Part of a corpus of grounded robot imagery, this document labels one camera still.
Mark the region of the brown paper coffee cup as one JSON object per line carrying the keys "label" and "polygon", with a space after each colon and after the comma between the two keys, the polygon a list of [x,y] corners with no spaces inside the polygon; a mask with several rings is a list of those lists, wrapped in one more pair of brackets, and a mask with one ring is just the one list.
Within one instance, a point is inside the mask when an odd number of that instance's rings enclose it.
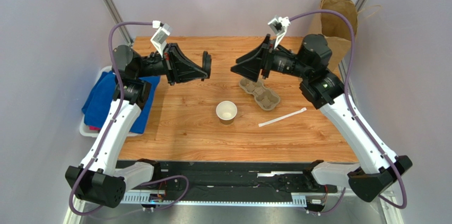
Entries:
{"label": "brown paper coffee cup", "polygon": [[217,105],[215,113],[221,124],[230,125],[237,116],[238,108],[231,101],[222,101]]}

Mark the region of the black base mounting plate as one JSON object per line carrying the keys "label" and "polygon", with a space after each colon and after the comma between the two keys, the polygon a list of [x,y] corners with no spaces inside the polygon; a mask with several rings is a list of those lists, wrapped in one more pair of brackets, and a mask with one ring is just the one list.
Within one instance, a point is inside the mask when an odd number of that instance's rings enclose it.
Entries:
{"label": "black base mounting plate", "polygon": [[307,162],[188,162],[161,161],[158,178],[169,180],[139,186],[123,203],[304,205],[306,199],[340,195],[337,185],[308,186]]}

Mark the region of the brown paper bag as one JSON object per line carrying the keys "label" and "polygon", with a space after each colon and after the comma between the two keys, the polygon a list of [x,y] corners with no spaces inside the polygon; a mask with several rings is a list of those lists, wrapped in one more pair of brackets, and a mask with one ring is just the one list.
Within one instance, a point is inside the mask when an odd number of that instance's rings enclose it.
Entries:
{"label": "brown paper bag", "polygon": [[[377,13],[381,6],[371,5],[357,10],[351,0],[321,0],[319,8],[343,15],[350,22],[354,36],[357,36],[359,23]],[[352,37],[347,24],[337,15],[316,13],[312,16],[308,34],[322,34],[325,37],[333,53],[329,60],[328,69],[332,72],[335,71],[351,48]]]}

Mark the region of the aluminium frame rail front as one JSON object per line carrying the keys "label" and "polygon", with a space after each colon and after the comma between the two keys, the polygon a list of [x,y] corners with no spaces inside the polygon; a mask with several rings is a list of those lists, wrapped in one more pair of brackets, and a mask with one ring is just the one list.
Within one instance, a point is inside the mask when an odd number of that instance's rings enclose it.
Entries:
{"label": "aluminium frame rail front", "polygon": [[115,208],[74,200],[66,223],[402,223],[399,209],[350,189],[303,185],[302,165],[164,162],[161,181],[138,186]]}

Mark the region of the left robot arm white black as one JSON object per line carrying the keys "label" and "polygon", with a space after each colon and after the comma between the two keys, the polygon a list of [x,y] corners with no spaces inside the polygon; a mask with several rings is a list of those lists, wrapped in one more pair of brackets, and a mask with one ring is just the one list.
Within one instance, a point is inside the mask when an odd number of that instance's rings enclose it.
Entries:
{"label": "left robot arm white black", "polygon": [[158,162],[147,159],[116,168],[124,142],[151,93],[152,84],[143,78],[165,75],[170,85],[209,79],[212,57],[204,51],[199,66],[176,43],[148,56],[126,45],[114,48],[110,54],[116,85],[106,121],[89,153],[77,167],[68,167],[65,178],[71,187],[70,200],[115,208],[127,191],[150,182],[160,171]]}

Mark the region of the blue folded cloth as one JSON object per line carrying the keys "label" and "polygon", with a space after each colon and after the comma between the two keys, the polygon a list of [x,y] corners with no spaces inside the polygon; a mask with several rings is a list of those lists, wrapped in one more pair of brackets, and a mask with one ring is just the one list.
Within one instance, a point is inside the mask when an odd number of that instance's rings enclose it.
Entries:
{"label": "blue folded cloth", "polygon": [[[109,114],[112,96],[116,85],[115,78],[116,76],[109,67],[104,67],[98,74],[98,80],[90,91],[88,98],[82,107],[82,113],[84,116],[79,129],[81,135],[93,138],[98,136],[100,129]],[[139,136],[144,133],[153,105],[155,91],[160,83],[160,79],[160,76],[148,76],[142,78],[142,80],[150,83],[152,88],[145,107],[131,127],[128,134],[129,136]]]}

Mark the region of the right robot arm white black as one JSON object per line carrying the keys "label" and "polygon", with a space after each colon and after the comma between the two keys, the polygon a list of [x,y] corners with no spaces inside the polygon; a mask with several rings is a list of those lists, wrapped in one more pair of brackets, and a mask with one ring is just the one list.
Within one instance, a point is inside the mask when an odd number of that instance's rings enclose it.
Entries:
{"label": "right robot arm white black", "polygon": [[371,202],[411,168],[412,161],[391,150],[360,117],[343,82],[328,69],[331,56],[323,35],[304,37],[297,54],[266,36],[257,48],[239,57],[231,71],[251,81],[267,78],[271,71],[300,78],[303,96],[334,124],[358,159],[354,164],[313,162],[303,172],[307,186],[345,187]]}

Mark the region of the white paper wrapped straw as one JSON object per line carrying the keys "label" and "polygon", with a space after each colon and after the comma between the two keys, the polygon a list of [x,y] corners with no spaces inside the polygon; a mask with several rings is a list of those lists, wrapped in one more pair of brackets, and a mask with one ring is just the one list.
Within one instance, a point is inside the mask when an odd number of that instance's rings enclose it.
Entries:
{"label": "white paper wrapped straw", "polygon": [[263,126],[266,126],[266,125],[269,125],[269,124],[273,124],[273,123],[279,122],[281,120],[284,120],[286,118],[292,117],[294,115],[301,114],[301,113],[305,112],[306,110],[307,110],[307,108],[303,107],[300,110],[294,111],[292,113],[280,116],[278,118],[275,118],[275,119],[272,119],[272,120],[269,120],[269,121],[266,121],[266,122],[263,122],[263,123],[259,123],[258,127],[263,127]]}

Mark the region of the grey pulp cup carrier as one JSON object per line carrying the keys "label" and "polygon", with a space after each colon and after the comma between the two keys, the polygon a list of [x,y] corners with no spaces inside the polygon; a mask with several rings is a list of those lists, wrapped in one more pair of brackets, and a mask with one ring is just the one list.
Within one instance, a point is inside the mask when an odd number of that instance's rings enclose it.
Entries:
{"label": "grey pulp cup carrier", "polygon": [[254,82],[243,77],[239,81],[239,86],[245,93],[252,95],[254,97],[254,101],[264,111],[271,111],[275,109],[281,101],[280,96],[272,89],[267,88],[264,82],[260,79],[257,80],[257,82]]}

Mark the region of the black plastic cup lid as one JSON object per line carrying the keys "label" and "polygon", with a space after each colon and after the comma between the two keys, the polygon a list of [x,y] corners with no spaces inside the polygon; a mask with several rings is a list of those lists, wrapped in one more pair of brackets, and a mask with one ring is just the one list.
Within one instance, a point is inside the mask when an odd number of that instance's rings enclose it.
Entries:
{"label": "black plastic cup lid", "polygon": [[205,79],[209,79],[211,75],[212,57],[207,51],[203,52],[202,62],[202,69],[206,73],[206,77],[202,79],[202,81],[204,81]]}

